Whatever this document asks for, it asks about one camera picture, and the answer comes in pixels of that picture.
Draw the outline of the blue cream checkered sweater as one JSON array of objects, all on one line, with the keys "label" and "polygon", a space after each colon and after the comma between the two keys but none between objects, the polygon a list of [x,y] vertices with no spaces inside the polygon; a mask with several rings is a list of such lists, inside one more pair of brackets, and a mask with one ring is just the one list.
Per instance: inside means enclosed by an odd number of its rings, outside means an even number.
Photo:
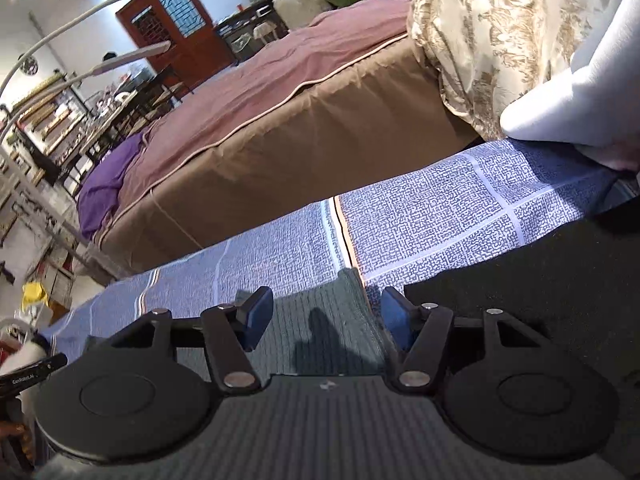
[{"label": "blue cream checkered sweater", "polygon": [[369,376],[387,367],[388,342],[355,270],[296,292],[274,292],[273,314],[247,359],[273,376]]}]

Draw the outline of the yellow bag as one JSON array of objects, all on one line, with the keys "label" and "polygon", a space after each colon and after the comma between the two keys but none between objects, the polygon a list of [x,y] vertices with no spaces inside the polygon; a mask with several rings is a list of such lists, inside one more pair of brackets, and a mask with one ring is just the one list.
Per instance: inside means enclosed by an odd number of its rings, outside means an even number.
[{"label": "yellow bag", "polygon": [[28,282],[22,287],[21,310],[26,312],[34,304],[49,303],[49,296],[40,282]]}]

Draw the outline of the black garment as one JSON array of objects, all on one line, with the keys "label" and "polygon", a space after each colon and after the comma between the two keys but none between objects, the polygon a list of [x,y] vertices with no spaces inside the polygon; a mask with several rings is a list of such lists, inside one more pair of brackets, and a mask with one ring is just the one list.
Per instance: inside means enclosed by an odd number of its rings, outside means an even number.
[{"label": "black garment", "polygon": [[602,374],[620,396],[603,451],[625,477],[639,475],[639,202],[564,224],[490,260],[408,284],[413,302],[462,316],[509,312]]}]

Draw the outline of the blue patterned bed sheet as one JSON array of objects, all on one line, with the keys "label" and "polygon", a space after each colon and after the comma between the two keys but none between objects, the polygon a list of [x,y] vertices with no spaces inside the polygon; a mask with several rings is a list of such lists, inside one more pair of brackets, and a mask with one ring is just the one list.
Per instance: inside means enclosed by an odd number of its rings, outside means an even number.
[{"label": "blue patterned bed sheet", "polygon": [[559,144],[496,141],[426,168],[322,200],[212,247],[108,286],[44,333],[77,359],[154,309],[195,318],[259,286],[274,312],[255,366],[281,373],[318,356],[321,336],[370,362],[382,358],[371,312],[402,287],[510,252],[616,200],[616,173]]}]

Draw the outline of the purple cloth on bed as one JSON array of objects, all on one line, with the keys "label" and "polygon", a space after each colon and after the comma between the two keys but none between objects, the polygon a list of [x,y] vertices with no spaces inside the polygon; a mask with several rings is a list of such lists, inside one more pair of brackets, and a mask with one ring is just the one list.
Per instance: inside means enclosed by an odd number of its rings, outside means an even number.
[{"label": "purple cloth on bed", "polygon": [[77,201],[77,213],[80,232],[86,240],[92,239],[101,229],[105,216],[118,207],[118,193],[126,170],[142,146],[143,132],[135,133],[108,154],[85,180]]}]

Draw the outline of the white pillow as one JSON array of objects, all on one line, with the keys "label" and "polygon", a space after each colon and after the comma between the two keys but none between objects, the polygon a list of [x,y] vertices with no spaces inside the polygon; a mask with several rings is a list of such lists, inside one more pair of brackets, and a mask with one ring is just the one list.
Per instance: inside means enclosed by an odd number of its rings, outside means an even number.
[{"label": "white pillow", "polygon": [[608,0],[570,67],[511,103],[506,136],[575,145],[614,170],[639,170],[639,0]]}]

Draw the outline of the brown bed with mauve cover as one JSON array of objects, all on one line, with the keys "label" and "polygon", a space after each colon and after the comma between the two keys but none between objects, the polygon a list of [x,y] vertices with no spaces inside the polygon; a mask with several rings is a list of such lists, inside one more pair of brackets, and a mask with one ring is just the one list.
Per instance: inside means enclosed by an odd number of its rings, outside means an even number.
[{"label": "brown bed with mauve cover", "polygon": [[477,140],[407,34],[410,0],[322,13],[145,127],[91,241],[142,272]]}]

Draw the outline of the cream floral patterned duvet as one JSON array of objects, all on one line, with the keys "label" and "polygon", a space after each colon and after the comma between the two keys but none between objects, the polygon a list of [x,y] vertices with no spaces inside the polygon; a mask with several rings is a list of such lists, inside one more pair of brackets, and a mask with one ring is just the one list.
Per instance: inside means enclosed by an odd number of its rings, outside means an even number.
[{"label": "cream floral patterned duvet", "polygon": [[486,141],[525,93],[566,70],[614,0],[412,0],[414,52],[442,102]]}]

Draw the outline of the red wooden door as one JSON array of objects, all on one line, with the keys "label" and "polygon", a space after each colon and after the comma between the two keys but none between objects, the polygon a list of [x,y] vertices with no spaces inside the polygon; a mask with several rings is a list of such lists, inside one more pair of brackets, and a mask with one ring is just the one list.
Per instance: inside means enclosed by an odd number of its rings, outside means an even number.
[{"label": "red wooden door", "polygon": [[170,43],[148,62],[166,84],[181,84],[181,94],[235,64],[200,0],[130,0],[116,18],[139,48]]}]

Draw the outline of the wall display shelves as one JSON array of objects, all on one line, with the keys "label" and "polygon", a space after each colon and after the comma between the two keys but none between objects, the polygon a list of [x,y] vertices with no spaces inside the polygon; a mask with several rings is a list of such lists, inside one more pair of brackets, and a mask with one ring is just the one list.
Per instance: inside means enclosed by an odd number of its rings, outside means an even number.
[{"label": "wall display shelves", "polygon": [[28,224],[66,249],[99,281],[131,271],[83,236],[74,217],[81,185],[81,135],[91,115],[75,90],[78,80],[55,70],[14,107],[1,109],[1,185]]}]

